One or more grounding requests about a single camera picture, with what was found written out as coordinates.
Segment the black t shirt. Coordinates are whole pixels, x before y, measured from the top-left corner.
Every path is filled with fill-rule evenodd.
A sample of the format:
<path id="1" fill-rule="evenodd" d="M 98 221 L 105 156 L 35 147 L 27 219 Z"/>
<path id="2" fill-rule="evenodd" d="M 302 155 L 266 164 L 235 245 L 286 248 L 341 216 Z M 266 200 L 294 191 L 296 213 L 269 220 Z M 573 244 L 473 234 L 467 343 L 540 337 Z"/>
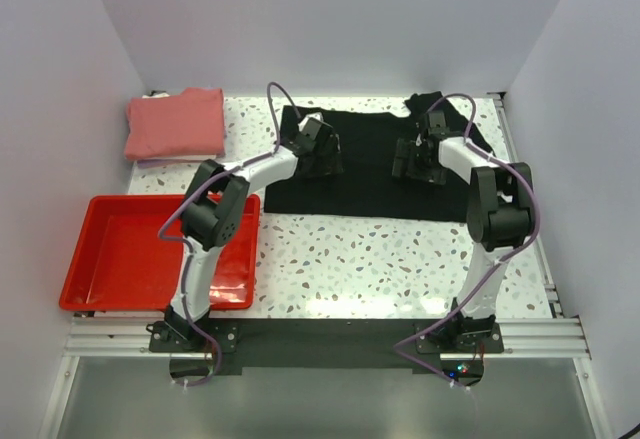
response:
<path id="1" fill-rule="evenodd" d="M 266 188 L 264 211 L 465 223 L 469 187 L 456 174 L 449 172 L 443 185 L 392 177 L 397 140 L 414 139 L 420 116 L 441 97 L 440 92 L 410 96 L 405 117 L 299 107 L 302 115 L 319 113 L 334 127 L 344 172 L 276 182 Z"/>

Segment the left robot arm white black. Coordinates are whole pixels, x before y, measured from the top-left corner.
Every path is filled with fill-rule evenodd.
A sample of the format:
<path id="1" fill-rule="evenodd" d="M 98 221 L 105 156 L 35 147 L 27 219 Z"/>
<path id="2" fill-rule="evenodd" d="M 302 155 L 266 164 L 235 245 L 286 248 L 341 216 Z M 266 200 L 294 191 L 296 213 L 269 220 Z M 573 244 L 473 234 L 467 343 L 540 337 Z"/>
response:
<path id="1" fill-rule="evenodd" d="M 217 345 L 207 332 L 210 287 L 224 248 L 237 233 L 246 200 L 259 189 L 291 178 L 319 178 L 343 171 L 339 135 L 307 116 L 274 149 L 232 163 L 200 164 L 178 209 L 161 226 L 162 240 L 183 245 L 175 293 L 162 329 L 152 336 L 184 351 Z"/>

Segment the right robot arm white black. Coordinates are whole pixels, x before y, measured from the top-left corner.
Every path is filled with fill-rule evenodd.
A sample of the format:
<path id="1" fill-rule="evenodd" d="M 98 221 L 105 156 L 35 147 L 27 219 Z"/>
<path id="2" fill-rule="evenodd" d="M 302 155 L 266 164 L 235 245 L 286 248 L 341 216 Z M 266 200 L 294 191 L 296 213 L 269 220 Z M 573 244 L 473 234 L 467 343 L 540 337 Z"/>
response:
<path id="1" fill-rule="evenodd" d="M 449 172 L 469 186 L 466 224 L 473 241 L 462 289 L 446 321 L 418 337 L 444 351 L 471 351 L 497 330 L 497 297 L 512 257 L 538 231 L 531 169 L 483 151 L 466 133 L 451 130 L 441 111 L 420 118 L 416 139 L 396 144 L 392 176 L 442 185 Z"/>

